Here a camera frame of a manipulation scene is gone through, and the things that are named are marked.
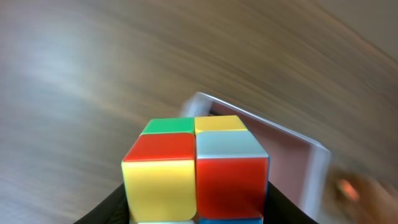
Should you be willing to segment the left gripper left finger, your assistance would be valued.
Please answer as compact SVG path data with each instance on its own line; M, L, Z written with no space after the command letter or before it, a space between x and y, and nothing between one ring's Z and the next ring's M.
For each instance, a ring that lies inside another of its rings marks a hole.
M129 208L124 184L74 224L129 224Z

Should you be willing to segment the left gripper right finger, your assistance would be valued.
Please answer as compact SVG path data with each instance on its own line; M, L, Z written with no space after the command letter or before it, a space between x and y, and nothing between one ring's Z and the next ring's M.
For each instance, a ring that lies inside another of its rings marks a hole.
M271 182L267 185L264 204L265 224L318 224L293 202L291 202Z

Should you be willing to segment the colourful two-by-two puzzle cube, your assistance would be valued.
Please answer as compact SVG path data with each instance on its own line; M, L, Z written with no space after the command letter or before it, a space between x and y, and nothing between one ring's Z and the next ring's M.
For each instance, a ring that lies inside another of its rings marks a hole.
M121 163L131 223L262 223L270 158L237 116L153 119Z

